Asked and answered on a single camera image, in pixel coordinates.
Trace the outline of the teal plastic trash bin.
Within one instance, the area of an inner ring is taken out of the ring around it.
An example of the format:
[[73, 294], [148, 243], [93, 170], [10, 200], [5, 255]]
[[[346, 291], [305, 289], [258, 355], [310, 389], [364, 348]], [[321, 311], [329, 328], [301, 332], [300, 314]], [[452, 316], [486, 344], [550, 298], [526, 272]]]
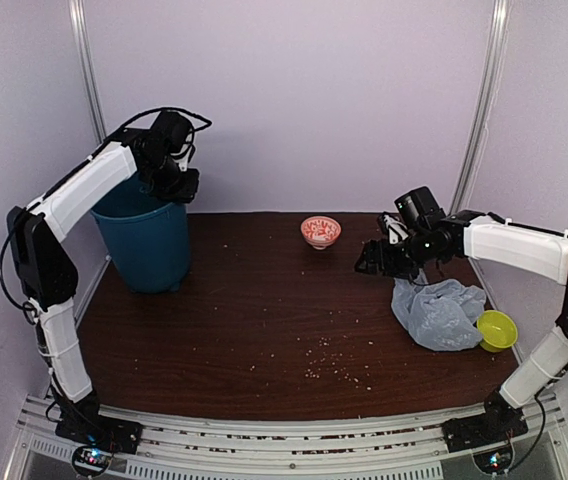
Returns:
[[137, 293], [177, 291], [191, 266], [187, 210], [150, 195], [137, 175], [92, 209], [112, 263]]

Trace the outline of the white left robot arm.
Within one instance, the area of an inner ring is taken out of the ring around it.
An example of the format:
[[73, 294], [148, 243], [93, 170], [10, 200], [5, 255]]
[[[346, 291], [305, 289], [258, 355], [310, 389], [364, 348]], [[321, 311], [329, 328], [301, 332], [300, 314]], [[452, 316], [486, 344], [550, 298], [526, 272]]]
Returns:
[[192, 150], [171, 133], [121, 128], [43, 195], [7, 216], [14, 268], [26, 297], [22, 306], [43, 333], [42, 356], [53, 387], [72, 403], [91, 395], [93, 385], [75, 327], [79, 274], [62, 244], [99, 201], [132, 177], [155, 198], [192, 202], [200, 180], [190, 165]]

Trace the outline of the translucent grey plastic bag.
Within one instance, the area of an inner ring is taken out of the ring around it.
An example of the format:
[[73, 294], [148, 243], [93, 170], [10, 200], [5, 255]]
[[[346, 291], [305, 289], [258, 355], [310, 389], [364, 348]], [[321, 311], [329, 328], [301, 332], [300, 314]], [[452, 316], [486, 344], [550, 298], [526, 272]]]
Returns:
[[455, 279], [429, 285], [396, 279], [390, 305], [417, 345], [455, 352], [475, 348], [483, 339], [475, 323], [485, 311], [486, 300], [483, 289]]

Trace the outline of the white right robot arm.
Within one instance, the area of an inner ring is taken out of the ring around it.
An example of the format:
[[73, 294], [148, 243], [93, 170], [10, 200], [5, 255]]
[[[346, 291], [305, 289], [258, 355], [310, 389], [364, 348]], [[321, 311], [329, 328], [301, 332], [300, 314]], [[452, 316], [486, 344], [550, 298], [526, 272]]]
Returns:
[[499, 440], [515, 424], [517, 409], [568, 368], [568, 231], [516, 224], [493, 213], [463, 210], [419, 216], [404, 213], [402, 223], [378, 218], [381, 240], [365, 243], [355, 263], [358, 273], [405, 280], [430, 261], [454, 257], [492, 261], [538, 274], [564, 286], [564, 300], [550, 333], [496, 391], [497, 404], [477, 419], [483, 440]]

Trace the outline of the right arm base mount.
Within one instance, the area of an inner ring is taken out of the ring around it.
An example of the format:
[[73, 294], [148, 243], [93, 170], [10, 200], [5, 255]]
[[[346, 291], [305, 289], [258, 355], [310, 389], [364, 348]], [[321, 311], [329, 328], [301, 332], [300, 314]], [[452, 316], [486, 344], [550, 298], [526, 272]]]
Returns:
[[473, 453], [475, 467], [492, 478], [506, 477], [524, 464], [535, 451], [544, 434], [547, 413], [539, 395], [534, 396], [539, 407], [541, 424], [528, 450], [520, 455], [515, 452], [513, 440], [529, 432], [522, 408], [513, 408], [496, 393], [484, 403], [481, 414], [453, 418], [441, 425], [449, 453], [478, 450]]

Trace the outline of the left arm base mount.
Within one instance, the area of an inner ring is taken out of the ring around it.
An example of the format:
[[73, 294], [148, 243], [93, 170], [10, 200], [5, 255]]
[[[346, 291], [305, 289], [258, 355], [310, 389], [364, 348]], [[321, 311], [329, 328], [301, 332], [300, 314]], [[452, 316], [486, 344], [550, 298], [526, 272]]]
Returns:
[[82, 479], [103, 475], [118, 454], [136, 454], [143, 427], [140, 423], [100, 414], [100, 402], [92, 392], [72, 402], [54, 392], [45, 418], [55, 424], [55, 434], [78, 443], [71, 467]]

